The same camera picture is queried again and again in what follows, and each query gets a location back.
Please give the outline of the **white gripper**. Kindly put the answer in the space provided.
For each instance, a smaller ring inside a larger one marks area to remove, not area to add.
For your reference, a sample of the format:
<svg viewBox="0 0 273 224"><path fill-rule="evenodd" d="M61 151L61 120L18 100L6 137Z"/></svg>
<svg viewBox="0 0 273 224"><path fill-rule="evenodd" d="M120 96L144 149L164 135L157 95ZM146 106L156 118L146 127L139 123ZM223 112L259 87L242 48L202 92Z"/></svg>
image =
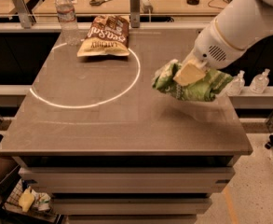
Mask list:
<svg viewBox="0 0 273 224"><path fill-rule="evenodd" d="M243 54L243 49L237 49L225 40L216 23L210 23L198 35L173 80L181 86L187 86L206 76L202 67L223 69Z"/></svg>

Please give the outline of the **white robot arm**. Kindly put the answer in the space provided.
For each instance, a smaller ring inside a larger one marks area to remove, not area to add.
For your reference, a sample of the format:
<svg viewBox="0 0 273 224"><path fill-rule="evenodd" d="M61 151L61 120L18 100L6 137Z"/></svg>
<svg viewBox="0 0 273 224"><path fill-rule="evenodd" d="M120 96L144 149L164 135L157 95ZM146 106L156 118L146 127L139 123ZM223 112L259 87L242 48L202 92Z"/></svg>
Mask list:
<svg viewBox="0 0 273 224"><path fill-rule="evenodd" d="M222 69L259 40L273 35L273 0L232 0L198 35L191 52L174 76L181 86Z"/></svg>

